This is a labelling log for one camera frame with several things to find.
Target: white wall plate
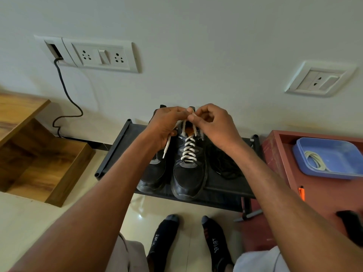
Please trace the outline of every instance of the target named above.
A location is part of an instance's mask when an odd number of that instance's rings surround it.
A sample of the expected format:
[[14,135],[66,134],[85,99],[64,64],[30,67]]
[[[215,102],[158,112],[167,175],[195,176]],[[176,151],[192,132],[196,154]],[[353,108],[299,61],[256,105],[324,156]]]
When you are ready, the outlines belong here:
[[78,67],[138,73],[131,41],[62,39]]
[[304,61],[285,92],[328,97],[353,75],[356,64]]
[[60,53],[63,60],[58,61],[58,65],[60,66],[72,66],[76,67],[73,59],[70,57],[66,47],[63,44],[61,37],[52,37],[52,36],[38,36],[34,35],[35,40],[37,40],[40,48],[43,50],[48,59],[53,63],[56,58],[59,57],[59,54],[56,53],[54,46],[57,47],[58,52]]

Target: white pants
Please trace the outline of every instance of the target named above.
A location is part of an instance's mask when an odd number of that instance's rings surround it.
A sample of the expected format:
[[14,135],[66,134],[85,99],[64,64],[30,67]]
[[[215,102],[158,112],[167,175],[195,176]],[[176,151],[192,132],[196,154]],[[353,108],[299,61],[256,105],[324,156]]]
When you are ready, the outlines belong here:
[[[118,237],[106,272],[149,271],[142,243]],[[233,272],[289,272],[277,246],[269,251],[248,252],[236,261]]]

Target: tiled floor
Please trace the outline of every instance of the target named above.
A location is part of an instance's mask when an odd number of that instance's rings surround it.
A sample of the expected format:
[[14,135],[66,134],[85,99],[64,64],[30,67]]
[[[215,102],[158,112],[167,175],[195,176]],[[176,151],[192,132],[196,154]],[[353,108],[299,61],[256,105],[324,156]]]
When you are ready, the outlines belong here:
[[[97,151],[62,208],[0,192],[0,271],[8,270],[33,242],[97,180],[94,173],[105,157]],[[182,218],[168,256],[166,271],[211,271],[211,259],[200,220],[214,218],[224,229],[233,261],[242,253],[239,213],[134,194],[121,233],[143,243],[146,253],[159,223],[169,214]]]

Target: black sock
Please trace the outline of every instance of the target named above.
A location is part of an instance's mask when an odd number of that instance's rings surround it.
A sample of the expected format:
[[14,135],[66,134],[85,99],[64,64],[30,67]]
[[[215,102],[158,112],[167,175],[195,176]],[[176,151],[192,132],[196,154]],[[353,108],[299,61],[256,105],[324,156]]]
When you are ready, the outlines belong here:
[[228,264],[232,264],[226,238],[219,224],[207,216],[202,217],[204,237],[212,257],[212,271],[224,272]]
[[157,228],[148,254],[154,263],[155,272],[163,272],[169,249],[173,244],[179,227],[177,215],[168,215]]

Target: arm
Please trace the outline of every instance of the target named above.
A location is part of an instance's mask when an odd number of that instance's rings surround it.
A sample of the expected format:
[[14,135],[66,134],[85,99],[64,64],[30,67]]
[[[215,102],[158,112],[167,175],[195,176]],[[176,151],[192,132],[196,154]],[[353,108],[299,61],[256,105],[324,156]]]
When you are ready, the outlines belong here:
[[291,191],[247,146],[232,117],[208,104],[188,117],[247,178],[290,271],[362,271],[363,251]]
[[152,157],[162,149],[180,107],[157,110],[109,172],[57,219],[11,271],[104,271],[136,186]]

